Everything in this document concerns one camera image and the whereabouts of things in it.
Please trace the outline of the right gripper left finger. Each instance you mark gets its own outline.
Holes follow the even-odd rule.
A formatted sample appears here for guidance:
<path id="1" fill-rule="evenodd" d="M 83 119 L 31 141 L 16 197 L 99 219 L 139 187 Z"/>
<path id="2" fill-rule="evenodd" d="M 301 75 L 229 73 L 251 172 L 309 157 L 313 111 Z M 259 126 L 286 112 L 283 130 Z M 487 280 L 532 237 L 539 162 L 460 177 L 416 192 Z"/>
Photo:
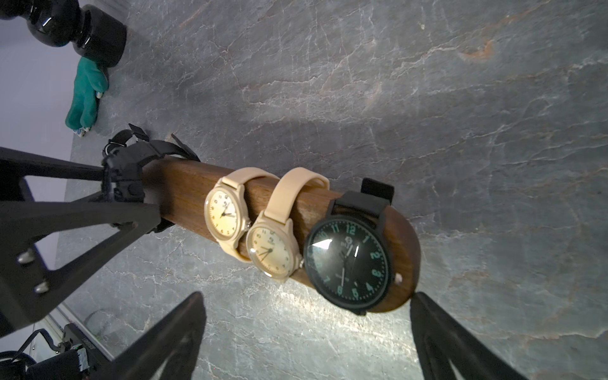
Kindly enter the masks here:
<path id="1" fill-rule="evenodd" d="M 196 367 L 207 315 L 196 291 L 92 379 L 190 379 Z"/>

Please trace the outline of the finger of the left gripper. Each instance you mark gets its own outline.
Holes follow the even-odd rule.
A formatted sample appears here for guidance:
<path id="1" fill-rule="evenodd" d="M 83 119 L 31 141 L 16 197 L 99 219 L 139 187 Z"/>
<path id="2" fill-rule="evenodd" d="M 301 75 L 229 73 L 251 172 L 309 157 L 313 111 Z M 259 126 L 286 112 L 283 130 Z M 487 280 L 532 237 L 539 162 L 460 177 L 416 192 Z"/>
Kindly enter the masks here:
<path id="1" fill-rule="evenodd" d="M 161 221 L 153 204 L 1 204 L 1 333 L 41 320 Z"/>
<path id="2" fill-rule="evenodd" d="M 99 166 L 63 161 L 6 147 L 1 148 L 1 175 L 102 181 L 104 171 Z"/>

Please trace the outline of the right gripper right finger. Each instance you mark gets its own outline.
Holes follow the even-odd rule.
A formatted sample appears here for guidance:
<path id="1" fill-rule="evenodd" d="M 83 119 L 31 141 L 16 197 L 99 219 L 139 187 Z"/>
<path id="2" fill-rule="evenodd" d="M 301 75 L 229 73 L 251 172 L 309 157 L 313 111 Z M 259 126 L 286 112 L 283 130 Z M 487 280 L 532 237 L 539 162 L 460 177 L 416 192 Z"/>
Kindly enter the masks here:
<path id="1" fill-rule="evenodd" d="M 523 379 L 423 292 L 410 301 L 413 340 L 425 379 Z"/>

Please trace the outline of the beige band watch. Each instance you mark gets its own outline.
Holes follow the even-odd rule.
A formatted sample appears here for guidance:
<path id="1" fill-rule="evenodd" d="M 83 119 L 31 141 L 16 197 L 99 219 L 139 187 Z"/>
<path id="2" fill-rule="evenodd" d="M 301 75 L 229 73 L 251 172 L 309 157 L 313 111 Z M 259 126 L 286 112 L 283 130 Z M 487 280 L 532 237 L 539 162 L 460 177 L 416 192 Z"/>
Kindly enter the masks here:
<path id="1" fill-rule="evenodd" d="M 290 170 L 274 188 L 266 209 L 258 215 L 245 239 L 254 266 L 280 283 L 286 282 L 302 262 L 291 211 L 307 185 L 330 189 L 329 180 L 321 174 L 302 167 Z"/>

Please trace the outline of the brown wooden watch stand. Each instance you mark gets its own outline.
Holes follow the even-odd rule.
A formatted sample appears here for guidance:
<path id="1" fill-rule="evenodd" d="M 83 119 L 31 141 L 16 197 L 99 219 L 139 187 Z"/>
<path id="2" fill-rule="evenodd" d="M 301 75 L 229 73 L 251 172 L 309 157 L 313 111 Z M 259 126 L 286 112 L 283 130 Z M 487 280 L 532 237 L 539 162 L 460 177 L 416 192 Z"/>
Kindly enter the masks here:
<path id="1" fill-rule="evenodd" d="M 207 229 L 204 203 L 221 177 L 233 170 L 180 158 L 164 158 L 143 169 L 142 181 L 146 201 L 160 206 L 161 216 L 177 226 L 216 242 Z M 305 186 L 291 212 L 294 237 L 303 249 L 314 224 L 325 218 L 327 208 L 340 193 Z M 386 313 L 406 304 L 416 291 L 421 269 L 421 245 L 411 223 L 394 207 L 386 208 L 383 232 L 394 255 L 394 272 L 402 276 L 400 283 L 389 287 L 388 294 L 373 313 Z"/>

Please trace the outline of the black chunky sport watch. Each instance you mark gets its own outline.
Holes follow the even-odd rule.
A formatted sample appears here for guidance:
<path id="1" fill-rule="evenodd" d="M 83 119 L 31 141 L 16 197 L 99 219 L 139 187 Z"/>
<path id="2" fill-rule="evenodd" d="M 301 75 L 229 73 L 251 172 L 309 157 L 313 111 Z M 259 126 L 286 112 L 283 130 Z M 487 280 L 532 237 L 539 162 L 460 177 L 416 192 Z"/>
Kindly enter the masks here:
<path id="1" fill-rule="evenodd" d="M 138 203 L 145 200 L 143 168 L 166 156 L 177 155 L 189 161 L 199 157 L 179 139 L 174 142 L 162 140 L 138 141 L 115 149 L 102 160 L 104 178 L 101 182 L 103 201 Z"/>

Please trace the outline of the black round-face watch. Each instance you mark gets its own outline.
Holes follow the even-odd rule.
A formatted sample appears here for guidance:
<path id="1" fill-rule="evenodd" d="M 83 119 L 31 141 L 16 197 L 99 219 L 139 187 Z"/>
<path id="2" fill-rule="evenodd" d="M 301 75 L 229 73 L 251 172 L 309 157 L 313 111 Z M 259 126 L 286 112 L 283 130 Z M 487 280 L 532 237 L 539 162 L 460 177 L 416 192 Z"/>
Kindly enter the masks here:
<path id="1" fill-rule="evenodd" d="M 332 199 L 307 236 L 304 269 L 315 290 L 341 309 L 364 316 L 394 282 L 394 255 L 383 237 L 394 186 L 365 178 L 359 191 Z"/>

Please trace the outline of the black thin band watch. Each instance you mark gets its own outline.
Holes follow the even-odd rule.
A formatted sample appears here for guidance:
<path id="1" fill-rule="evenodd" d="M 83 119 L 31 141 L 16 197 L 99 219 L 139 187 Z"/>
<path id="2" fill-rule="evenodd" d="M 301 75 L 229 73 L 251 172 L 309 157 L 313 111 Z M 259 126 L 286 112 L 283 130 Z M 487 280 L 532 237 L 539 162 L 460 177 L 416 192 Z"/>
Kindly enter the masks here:
<path id="1" fill-rule="evenodd" d="M 150 141 L 150 137 L 147 133 L 145 133 L 144 130 L 142 130 L 142 128 L 132 123 L 130 123 L 128 126 L 128 129 L 118 132 L 115 136 L 112 137 L 112 139 L 109 139 L 108 143 L 104 146 L 102 150 L 104 158 L 111 155 L 111 153 L 115 149 L 120 147 L 126 147 L 128 140 L 131 139 L 133 136 L 136 137 L 138 141 Z"/>

